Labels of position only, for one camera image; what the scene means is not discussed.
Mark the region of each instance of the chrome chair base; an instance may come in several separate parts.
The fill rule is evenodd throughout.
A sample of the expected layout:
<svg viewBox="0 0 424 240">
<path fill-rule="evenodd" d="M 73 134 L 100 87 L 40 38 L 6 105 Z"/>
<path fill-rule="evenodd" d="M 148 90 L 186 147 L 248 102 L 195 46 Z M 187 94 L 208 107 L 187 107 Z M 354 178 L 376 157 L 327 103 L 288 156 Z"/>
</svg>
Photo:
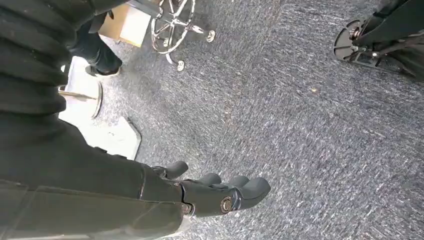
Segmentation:
<svg viewBox="0 0 424 240">
<path fill-rule="evenodd" d="M 188 5 L 188 1 L 190 1 L 189 16 L 187 21 L 183 21 L 180 15 L 186 5 Z M 169 4 L 169 12 L 164 10 L 165 2 Z M 150 24 L 152 46 L 159 54 L 165 55 L 167 61 L 174 65 L 179 72 L 184 70 L 186 64 L 183 60 L 174 60 L 171 57 L 171 53 L 181 45 L 188 32 L 204 35 L 208 43 L 213 42 L 215 39 L 216 33 L 214 30 L 206 31 L 192 24 L 196 0 L 180 0 L 178 5 L 175 5 L 172 0 L 161 0 L 158 5 L 149 0 L 132 0 L 128 4 L 153 17 Z M 179 38 L 175 34 L 177 27 L 183 27 Z"/>
</svg>

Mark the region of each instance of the jeans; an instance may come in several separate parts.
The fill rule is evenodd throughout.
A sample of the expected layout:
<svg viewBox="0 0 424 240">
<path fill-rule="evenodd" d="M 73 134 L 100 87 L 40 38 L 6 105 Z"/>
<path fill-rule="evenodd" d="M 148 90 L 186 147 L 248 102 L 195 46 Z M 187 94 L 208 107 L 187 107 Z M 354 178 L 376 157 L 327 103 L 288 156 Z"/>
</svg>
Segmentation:
<svg viewBox="0 0 424 240">
<path fill-rule="evenodd" d="M 91 66 L 101 73 L 116 72 L 122 61 L 100 38 L 99 34 L 89 33 L 92 21 L 81 26 L 76 32 L 76 44 L 69 48 L 73 56 L 84 58 Z"/>
</svg>

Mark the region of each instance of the metal screw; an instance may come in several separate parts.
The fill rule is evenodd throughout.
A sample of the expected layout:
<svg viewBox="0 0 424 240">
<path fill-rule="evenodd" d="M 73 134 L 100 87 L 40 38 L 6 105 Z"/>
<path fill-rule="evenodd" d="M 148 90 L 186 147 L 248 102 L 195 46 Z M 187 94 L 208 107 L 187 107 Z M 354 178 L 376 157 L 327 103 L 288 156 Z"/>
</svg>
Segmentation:
<svg viewBox="0 0 424 240">
<path fill-rule="evenodd" d="M 191 205 L 188 204 L 183 204 L 182 205 L 182 212 L 185 214 L 189 214 L 192 212 L 193 207 Z"/>
<path fill-rule="evenodd" d="M 227 196 L 221 201 L 221 211 L 223 214 L 227 214 L 231 212 L 231 206 L 233 205 L 233 201 L 231 197 Z"/>
<path fill-rule="evenodd" d="M 361 32 L 361 30 L 359 29 L 359 27 L 350 30 L 349 31 L 349 39 L 352 40 L 352 41 L 357 39 L 360 32 Z"/>
</svg>

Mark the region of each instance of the black fabric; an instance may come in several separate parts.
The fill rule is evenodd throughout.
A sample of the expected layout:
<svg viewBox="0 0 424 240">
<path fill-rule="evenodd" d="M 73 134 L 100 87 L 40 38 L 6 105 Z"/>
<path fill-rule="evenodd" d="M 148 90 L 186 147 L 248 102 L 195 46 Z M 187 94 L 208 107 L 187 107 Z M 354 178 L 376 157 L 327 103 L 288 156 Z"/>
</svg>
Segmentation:
<svg viewBox="0 0 424 240">
<path fill-rule="evenodd" d="M 76 32 L 76 44 L 69 48 L 74 56 L 79 56 L 102 73 L 116 72 L 122 65 L 122 61 L 102 41 L 99 34 L 90 33 L 93 20 L 85 23 Z"/>
<path fill-rule="evenodd" d="M 87 145 L 80 131 L 55 115 L 0 114 L 0 179 L 36 189 L 49 186 L 138 198 L 143 166 Z"/>
<path fill-rule="evenodd" d="M 96 12 L 92 2 L 48 2 L 0 0 L 0 180 L 138 198 L 146 166 L 88 146 L 57 117 L 66 108 L 58 87 L 68 80 L 67 46 L 101 71 L 122 62 L 88 34 L 89 23 L 80 28 Z"/>
</svg>

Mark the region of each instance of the chair caster wheel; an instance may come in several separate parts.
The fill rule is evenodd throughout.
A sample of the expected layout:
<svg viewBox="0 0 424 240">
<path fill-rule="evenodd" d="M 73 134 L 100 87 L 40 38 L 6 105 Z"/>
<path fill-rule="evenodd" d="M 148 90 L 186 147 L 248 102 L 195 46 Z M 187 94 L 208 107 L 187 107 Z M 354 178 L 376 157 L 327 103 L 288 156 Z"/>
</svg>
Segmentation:
<svg viewBox="0 0 424 240">
<path fill-rule="evenodd" d="M 176 70 L 178 72 L 181 72 L 182 70 L 184 70 L 185 67 L 186 67 L 186 64 L 184 63 L 184 61 L 179 60 L 178 66 L 176 67 Z"/>
<path fill-rule="evenodd" d="M 206 37 L 206 41 L 208 43 L 212 43 L 215 40 L 215 31 L 214 30 L 210 30 L 209 34 Z"/>
</svg>

